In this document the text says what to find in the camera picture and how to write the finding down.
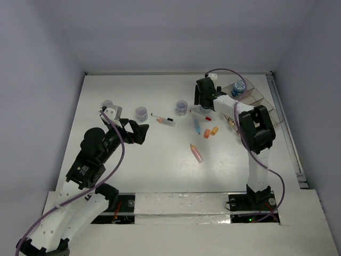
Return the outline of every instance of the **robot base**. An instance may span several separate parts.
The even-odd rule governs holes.
[[[248,185],[246,194],[229,194],[229,204],[231,212],[272,211],[277,206],[270,186],[255,193]]]

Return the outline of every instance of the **white wall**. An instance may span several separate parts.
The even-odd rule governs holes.
[[[315,0],[49,0],[86,71],[270,71]]]
[[[304,172],[341,253],[341,1],[318,0],[275,72]]]
[[[0,1],[0,251],[55,188],[84,72],[45,0]]]

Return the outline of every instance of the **small orange object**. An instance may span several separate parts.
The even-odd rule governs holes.
[[[211,130],[206,129],[205,133],[204,133],[204,137],[207,139],[209,137],[209,134],[211,133]]]
[[[218,132],[218,130],[219,130],[219,128],[218,128],[217,126],[214,127],[213,130],[212,130],[212,132],[211,132],[211,134],[212,134],[212,135],[215,135],[215,134]]]

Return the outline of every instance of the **blue bottle cap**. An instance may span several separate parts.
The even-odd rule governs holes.
[[[245,83],[243,81],[235,82],[233,90],[242,93],[245,90]]]

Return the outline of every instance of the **cable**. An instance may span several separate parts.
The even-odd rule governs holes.
[[[217,70],[226,70],[226,71],[229,71],[229,72],[232,72],[234,74],[236,74],[237,76],[239,76],[241,78],[241,80],[244,82],[245,84],[245,90],[244,92],[240,95],[240,97],[238,98],[238,100],[241,100],[244,96],[244,93],[247,91],[247,83],[245,81],[245,79],[242,77],[242,75],[240,75],[239,73],[237,73],[236,71],[233,71],[231,69],[228,69],[228,68],[215,68],[215,69],[212,69],[208,72],[205,73],[205,77],[213,72],[213,71],[217,71]],[[256,161],[257,164],[259,164],[261,167],[263,167],[264,169],[267,169],[269,172],[275,174],[276,176],[278,176],[278,178],[281,180],[282,182],[282,186],[283,186],[283,191],[282,191],[282,197],[281,197],[281,200],[279,201],[278,205],[276,206],[276,208],[273,209],[272,212],[268,213],[266,216],[260,218],[259,220],[255,221],[255,222],[261,222],[262,220],[265,220],[267,217],[273,215],[273,213],[279,208],[279,206],[282,204],[283,200],[284,200],[284,196],[285,196],[285,193],[286,193],[286,186],[284,184],[284,180],[282,178],[282,176],[280,174],[278,174],[277,172],[269,169],[266,165],[264,165],[260,160],[258,160],[258,158],[251,152],[251,150],[248,148],[247,144],[246,144],[246,140],[243,136],[243,133],[240,131],[240,126],[239,126],[239,121],[237,119],[237,104],[238,104],[238,100],[236,100],[236,103],[234,104],[234,108],[233,108],[233,114],[234,114],[234,122],[237,126],[237,130],[240,134],[240,137],[241,137],[241,142],[243,144],[243,146],[246,148],[246,150],[248,151],[248,153],[251,155],[251,157]]]
[[[100,110],[100,113],[105,117],[105,119],[110,123],[110,125],[112,126],[112,128],[115,130],[120,142],[121,142],[121,145],[122,145],[122,154],[121,154],[121,158],[119,159],[116,167],[111,171],[111,173],[109,173],[109,175],[103,179],[101,182],[99,182],[97,185],[95,185],[94,187],[88,189],[87,191],[85,192],[82,192],[78,195],[76,195],[75,197],[69,199],[69,200],[66,200],[65,202],[61,203],[60,206],[65,206],[71,202],[73,202],[74,200],[77,200],[85,195],[87,195],[88,193],[90,193],[91,191],[94,191],[96,188],[98,188],[99,186],[101,186],[102,184],[104,184],[107,180],[109,180],[111,178],[111,176],[117,171],[117,169],[119,168],[119,166],[121,165],[122,161],[123,161],[123,158],[124,158],[124,154],[125,154],[125,148],[124,148],[124,141],[123,141],[123,138],[121,136],[121,134],[119,133],[118,129],[116,128],[115,124],[109,119],[109,117],[103,112]],[[45,219],[47,216],[49,216],[51,213],[53,213],[54,211],[56,211],[58,208],[57,207],[54,207],[52,208],[51,210],[49,210],[48,212],[46,212],[45,214],[43,214],[28,230],[27,232],[23,235],[23,237],[20,239],[20,242],[18,243],[18,246],[17,246],[17,249],[15,251],[15,256],[19,256],[19,251],[20,251],[20,248],[22,246],[22,243],[26,240],[26,238],[28,237],[28,235],[32,232],[32,230],[39,225],[39,223]]]
[[[114,214],[113,214],[113,220],[115,221],[117,219],[117,213],[119,212],[119,209],[121,208],[122,202],[119,202],[117,205],[117,209],[115,210]]]
[[[230,203],[230,201],[226,202],[226,204],[225,204],[225,209],[231,212],[231,210],[230,210],[229,208],[226,207],[226,205],[229,204],[229,203]]]

